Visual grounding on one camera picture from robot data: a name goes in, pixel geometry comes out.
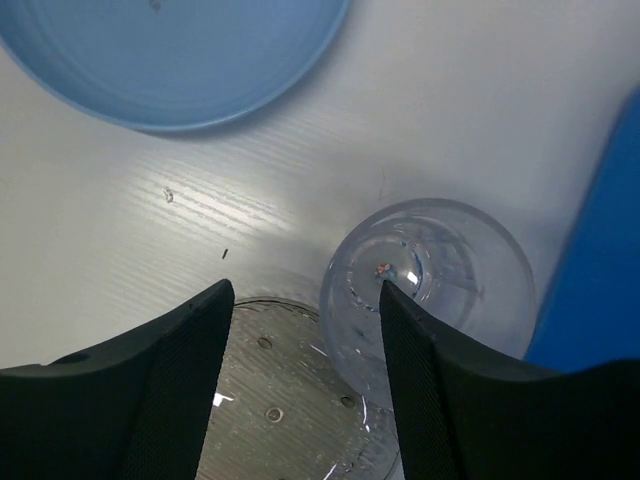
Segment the clear plastic cup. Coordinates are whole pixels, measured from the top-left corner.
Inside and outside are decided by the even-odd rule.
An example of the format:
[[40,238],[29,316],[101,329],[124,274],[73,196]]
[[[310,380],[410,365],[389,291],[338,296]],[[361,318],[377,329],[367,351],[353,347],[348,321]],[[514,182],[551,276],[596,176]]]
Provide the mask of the clear plastic cup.
[[379,313],[386,281],[473,339],[517,359],[525,356],[537,301],[530,263],[513,235],[463,202],[396,203],[346,236],[320,292],[328,357],[365,400],[392,406]]

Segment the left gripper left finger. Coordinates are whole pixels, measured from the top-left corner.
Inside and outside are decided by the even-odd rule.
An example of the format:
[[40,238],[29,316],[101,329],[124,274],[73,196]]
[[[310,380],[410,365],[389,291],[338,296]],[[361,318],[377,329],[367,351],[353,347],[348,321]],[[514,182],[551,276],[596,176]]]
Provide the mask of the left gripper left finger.
[[50,364],[1,372],[5,479],[192,479],[234,307],[228,280]]

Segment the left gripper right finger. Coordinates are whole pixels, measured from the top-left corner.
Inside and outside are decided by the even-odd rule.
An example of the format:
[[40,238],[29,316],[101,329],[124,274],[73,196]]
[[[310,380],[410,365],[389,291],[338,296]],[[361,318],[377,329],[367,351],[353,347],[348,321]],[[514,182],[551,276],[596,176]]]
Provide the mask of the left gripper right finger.
[[409,479],[635,479],[639,364],[559,373],[514,359],[385,282],[379,309]]

